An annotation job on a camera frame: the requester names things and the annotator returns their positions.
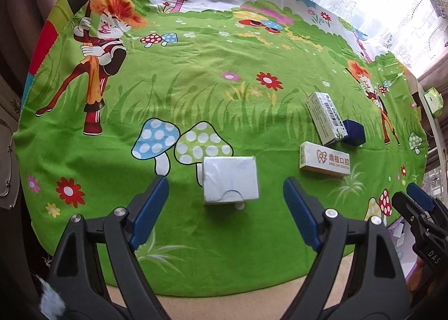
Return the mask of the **purple cardboard storage box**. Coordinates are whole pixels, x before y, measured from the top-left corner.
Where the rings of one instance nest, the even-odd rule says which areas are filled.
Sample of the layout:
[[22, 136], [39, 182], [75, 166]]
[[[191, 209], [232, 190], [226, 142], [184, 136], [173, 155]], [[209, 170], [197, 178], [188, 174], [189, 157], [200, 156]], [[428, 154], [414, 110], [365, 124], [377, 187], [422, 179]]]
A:
[[412, 248], [415, 244], [415, 237], [411, 232], [411, 226], [403, 217], [400, 217], [389, 225], [387, 229], [395, 246], [402, 272], [405, 279], [408, 279], [414, 271], [417, 262], [417, 255]]

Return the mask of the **green cartoon tablecloth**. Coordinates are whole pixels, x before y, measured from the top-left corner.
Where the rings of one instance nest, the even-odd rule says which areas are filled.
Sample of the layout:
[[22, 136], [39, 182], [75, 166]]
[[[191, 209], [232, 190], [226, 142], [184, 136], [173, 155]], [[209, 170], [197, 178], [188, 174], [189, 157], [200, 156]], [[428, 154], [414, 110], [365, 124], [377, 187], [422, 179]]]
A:
[[[302, 277], [314, 254], [284, 179], [359, 220], [421, 183], [428, 144], [408, 77], [310, 0], [57, 0], [15, 133], [32, 228], [54, 253], [72, 215], [106, 215], [162, 174], [169, 198], [137, 251], [156, 293], [224, 296]], [[322, 145], [313, 92], [365, 128], [363, 145], [323, 145], [349, 154], [348, 176], [299, 168], [300, 145]], [[205, 157], [242, 156], [256, 158], [259, 199], [205, 205]]]

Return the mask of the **small white cube box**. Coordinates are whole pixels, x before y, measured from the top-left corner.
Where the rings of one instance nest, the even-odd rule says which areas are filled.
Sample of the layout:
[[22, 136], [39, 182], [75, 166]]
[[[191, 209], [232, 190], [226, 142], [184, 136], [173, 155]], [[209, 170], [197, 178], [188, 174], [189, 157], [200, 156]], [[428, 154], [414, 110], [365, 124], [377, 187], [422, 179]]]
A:
[[260, 197], [254, 156], [205, 157], [202, 183], [205, 205], [245, 204]]

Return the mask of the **dark blue small box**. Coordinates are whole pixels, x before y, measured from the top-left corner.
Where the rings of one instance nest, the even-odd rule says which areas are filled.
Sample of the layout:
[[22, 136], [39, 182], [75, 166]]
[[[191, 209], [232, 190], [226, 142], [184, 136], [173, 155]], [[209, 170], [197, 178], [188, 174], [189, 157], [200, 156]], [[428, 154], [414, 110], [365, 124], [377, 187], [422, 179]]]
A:
[[342, 142], [353, 146], [365, 144], [365, 128], [362, 124], [349, 119], [344, 120], [343, 124], [347, 131], [347, 135], [342, 139]]

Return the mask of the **white dental box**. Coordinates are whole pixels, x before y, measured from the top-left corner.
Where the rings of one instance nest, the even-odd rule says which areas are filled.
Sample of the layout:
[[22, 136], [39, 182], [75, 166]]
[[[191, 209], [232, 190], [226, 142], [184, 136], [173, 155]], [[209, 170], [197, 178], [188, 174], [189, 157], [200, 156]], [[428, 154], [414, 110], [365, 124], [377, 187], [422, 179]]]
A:
[[299, 168], [332, 176], [344, 177], [351, 173], [348, 153], [330, 149], [312, 142], [303, 142], [299, 148]]

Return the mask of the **beige plush cushion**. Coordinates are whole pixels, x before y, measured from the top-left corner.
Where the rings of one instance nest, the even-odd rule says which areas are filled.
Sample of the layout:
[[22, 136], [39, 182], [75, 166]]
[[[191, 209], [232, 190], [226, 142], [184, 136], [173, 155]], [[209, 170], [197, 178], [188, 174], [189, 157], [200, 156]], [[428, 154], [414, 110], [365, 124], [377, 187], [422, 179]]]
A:
[[280, 319], [297, 295], [305, 278], [230, 296], [187, 298], [159, 296], [171, 319], [274, 320]]

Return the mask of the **green tissue pack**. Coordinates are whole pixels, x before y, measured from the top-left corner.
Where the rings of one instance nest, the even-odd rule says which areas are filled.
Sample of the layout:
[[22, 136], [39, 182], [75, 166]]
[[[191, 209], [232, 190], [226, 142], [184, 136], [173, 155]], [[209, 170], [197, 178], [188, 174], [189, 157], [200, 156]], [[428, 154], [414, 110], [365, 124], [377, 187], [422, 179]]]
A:
[[443, 96], [436, 90], [436, 88], [431, 87], [424, 92], [424, 99], [428, 104], [430, 112], [433, 117], [439, 117], [444, 110], [444, 99]]

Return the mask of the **white barcode medicine box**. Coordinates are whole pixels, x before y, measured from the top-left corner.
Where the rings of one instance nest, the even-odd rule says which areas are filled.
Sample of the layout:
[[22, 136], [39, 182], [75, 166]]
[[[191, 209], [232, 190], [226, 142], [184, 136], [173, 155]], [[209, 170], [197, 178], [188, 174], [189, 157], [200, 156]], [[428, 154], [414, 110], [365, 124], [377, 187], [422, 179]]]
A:
[[311, 93], [306, 100], [306, 106], [322, 145], [331, 145], [348, 136], [348, 132], [329, 94], [325, 92]]

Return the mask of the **brown drape curtain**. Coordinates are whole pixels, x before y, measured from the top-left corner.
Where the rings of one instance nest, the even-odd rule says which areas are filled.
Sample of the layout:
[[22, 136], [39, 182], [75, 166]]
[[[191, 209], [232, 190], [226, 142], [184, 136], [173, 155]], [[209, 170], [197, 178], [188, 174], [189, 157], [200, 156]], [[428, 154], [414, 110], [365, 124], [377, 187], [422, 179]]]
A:
[[56, 0], [1, 0], [1, 74], [23, 85]]

